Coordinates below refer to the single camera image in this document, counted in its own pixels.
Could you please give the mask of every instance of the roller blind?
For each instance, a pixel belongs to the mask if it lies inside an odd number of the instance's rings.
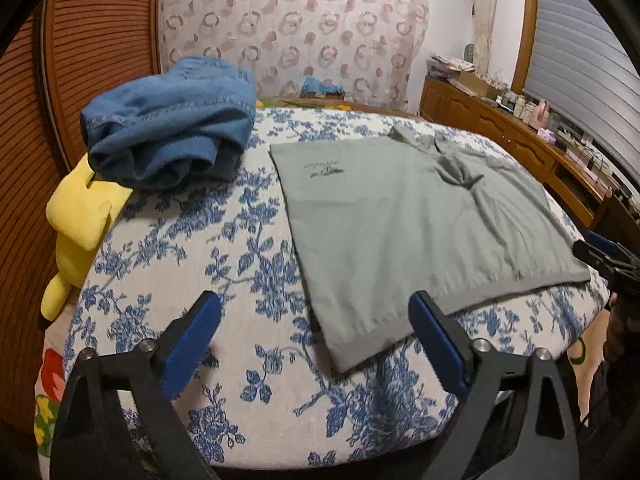
[[[640,182],[640,78],[588,0],[538,0],[524,91],[549,101]]]

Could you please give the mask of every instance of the pink bag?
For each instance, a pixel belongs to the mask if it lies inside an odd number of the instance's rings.
[[[540,128],[546,128],[548,124],[549,103],[542,99],[531,114],[531,118],[529,119],[529,126],[531,126],[535,130],[538,130]]]

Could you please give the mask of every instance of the wooden cabinet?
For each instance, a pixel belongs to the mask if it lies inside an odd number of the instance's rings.
[[[422,92],[420,114],[429,121],[491,139],[513,155],[547,190],[553,191],[556,200],[561,200],[561,205],[577,220],[576,225],[586,228],[593,220],[604,191],[598,191],[593,181],[564,153],[537,137],[523,122],[429,77]],[[562,170],[571,173],[573,179],[563,176]]]
[[[511,137],[513,137],[512,127],[498,117],[495,112],[479,109],[478,122],[472,131],[484,135],[509,151],[509,144]]]
[[[442,89],[434,84],[425,87],[420,102],[420,115],[428,121],[437,122],[442,93]]]
[[[604,200],[595,220],[589,225],[589,231],[640,254],[640,226],[615,196]]]
[[[474,104],[462,92],[451,93],[440,107],[438,122],[460,130],[474,130]]]
[[[553,169],[555,158],[542,147],[531,142],[520,132],[513,130],[507,151],[532,174],[536,180],[544,182]]]

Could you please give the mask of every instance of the blue object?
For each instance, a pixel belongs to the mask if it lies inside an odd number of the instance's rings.
[[[220,298],[211,293],[164,360],[160,385],[165,399],[173,400],[185,389],[206,353],[221,317]]]
[[[459,399],[468,396],[465,361],[418,292],[409,298],[409,322],[443,389]]]
[[[338,85],[326,85],[318,81],[315,77],[306,76],[302,83],[302,96],[306,97],[309,92],[315,92],[316,96],[324,94],[342,94],[342,87]]]
[[[622,251],[618,245],[606,238],[600,236],[593,231],[587,231],[584,234],[584,241],[589,245],[594,246],[595,248],[601,250],[605,253],[609,258],[613,260],[622,260],[626,261],[627,255]]]
[[[126,187],[167,189],[188,174],[230,181],[254,127],[251,72],[186,57],[166,74],[130,81],[80,114],[89,165]]]

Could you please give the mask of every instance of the embroidered logo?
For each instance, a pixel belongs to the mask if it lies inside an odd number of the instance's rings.
[[[305,168],[322,168],[320,171],[315,171],[311,174],[309,178],[313,178],[315,176],[328,176],[336,173],[344,173],[344,170],[338,168],[337,160],[330,160],[329,162],[315,162],[313,164],[306,164]]]

